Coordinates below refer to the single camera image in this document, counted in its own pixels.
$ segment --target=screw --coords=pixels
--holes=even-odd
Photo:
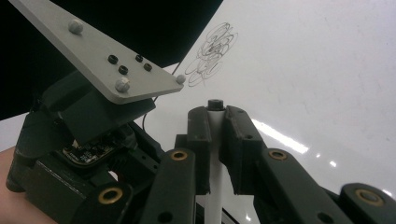
[[[119,92],[126,92],[129,90],[129,79],[122,77],[116,81],[116,90]]]
[[[151,64],[149,64],[149,63],[145,63],[145,65],[143,66],[144,68],[145,68],[145,70],[146,71],[151,71],[151,69],[152,69],[152,66],[151,66]]]
[[[224,105],[222,100],[209,100],[207,102],[208,111],[221,111],[224,110]]]
[[[74,35],[79,35],[81,34],[82,30],[84,29],[84,26],[81,21],[79,20],[72,20],[69,22],[69,31],[70,33]]]
[[[143,57],[142,57],[142,55],[140,55],[140,54],[136,55],[135,59],[136,59],[139,63],[143,62]]]
[[[186,81],[186,76],[184,75],[178,75],[176,78],[176,82],[181,85]]]
[[[115,55],[108,55],[107,60],[112,63],[112,64],[116,64],[119,61],[119,58],[117,58]]]
[[[128,73],[128,68],[125,67],[124,65],[121,65],[121,66],[119,67],[119,72],[120,72],[121,74],[123,74],[123,75],[126,75],[126,74]]]

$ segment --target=black ink scribble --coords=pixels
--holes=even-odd
[[[238,33],[232,33],[233,27],[224,22],[213,28],[207,35],[203,45],[197,52],[196,59],[185,71],[189,78],[189,86],[194,87],[213,77],[221,68],[219,60],[231,49]]]

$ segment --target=black background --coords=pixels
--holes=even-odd
[[[221,4],[220,0],[52,2],[161,67],[183,60]],[[35,94],[76,68],[8,1],[1,1],[0,10],[0,119],[7,119],[29,111]]]

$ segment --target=black plastic part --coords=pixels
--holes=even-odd
[[[263,150],[258,169],[276,207],[289,223],[352,223],[288,152]]]
[[[177,134],[175,140],[175,148],[177,147],[186,147],[187,146],[187,135],[186,134]]]
[[[206,108],[200,106],[192,109],[188,114],[188,120],[186,147],[196,155],[196,193],[206,195],[210,192],[209,144],[212,142]]]
[[[103,165],[101,168],[102,169],[97,169],[94,175],[89,179],[90,183],[95,187],[116,181],[113,175],[108,172],[108,169],[105,165]]]
[[[128,124],[120,126],[115,132],[111,133],[114,136],[114,140],[111,139],[116,145],[125,147],[128,149],[137,148],[137,138],[134,133],[134,129]]]
[[[269,204],[267,201],[260,197],[254,197],[253,200],[254,209],[256,210],[257,217],[260,223],[271,223],[271,224],[286,224],[286,220],[282,217],[279,210]]]
[[[93,190],[75,213],[71,223],[120,224],[133,198],[131,186],[113,182]]]
[[[120,175],[121,181],[129,183],[135,188],[147,180],[154,179],[159,163],[137,148],[135,151],[130,150],[127,153],[113,156],[108,162],[108,167]]]
[[[134,122],[129,122],[129,126],[134,130],[136,140],[139,143],[139,147],[145,151],[152,159],[156,162],[160,162],[160,157],[163,155],[163,149],[161,145],[149,136],[143,129]]]
[[[195,205],[195,224],[205,224],[205,209],[198,203]]]
[[[7,177],[7,188],[14,192],[25,191],[23,180],[37,159],[54,149],[73,142],[73,136],[62,122],[54,122],[48,111],[28,114],[23,123],[14,160]]]
[[[91,91],[61,112],[61,115],[78,143],[84,145],[154,108],[151,99],[115,105],[99,91]]]
[[[22,182],[27,200],[58,223],[70,223],[79,205],[93,190],[88,181],[50,155],[37,160]]]
[[[50,86],[43,93],[42,101],[52,112],[63,111],[92,88],[87,78],[76,71]]]
[[[380,189],[347,184],[341,189],[339,201],[355,223],[396,223],[396,202]]]
[[[326,193],[327,193],[327,195],[329,195],[329,197],[336,203],[336,204],[338,204],[338,206],[339,206],[339,198],[340,198],[340,196],[338,195],[338,194],[336,194],[336,193],[334,193],[334,192],[332,192],[332,191],[330,191],[330,190],[328,190],[328,189],[325,189],[325,188],[322,188]]]
[[[142,212],[149,196],[149,191],[154,178],[134,187],[134,197],[122,223],[137,224],[142,217]]]
[[[219,160],[227,167],[235,194],[253,195],[257,176],[255,161],[266,147],[244,110],[227,106],[223,122],[223,145]]]
[[[194,167],[195,155],[186,148],[164,154],[139,223],[194,223]]]

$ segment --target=mounting plate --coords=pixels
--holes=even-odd
[[[91,84],[109,101],[122,105],[180,91],[182,84],[158,65],[143,59],[138,62],[138,55],[108,35],[96,30],[88,23],[58,7],[48,0],[9,0],[35,28],[45,36]],[[69,22],[82,22],[83,30],[79,34],[69,31]],[[115,55],[118,62],[108,61],[109,55]],[[151,65],[147,71],[145,64]],[[120,66],[128,68],[122,75]],[[116,82],[122,77],[129,79],[128,91],[116,90]]]

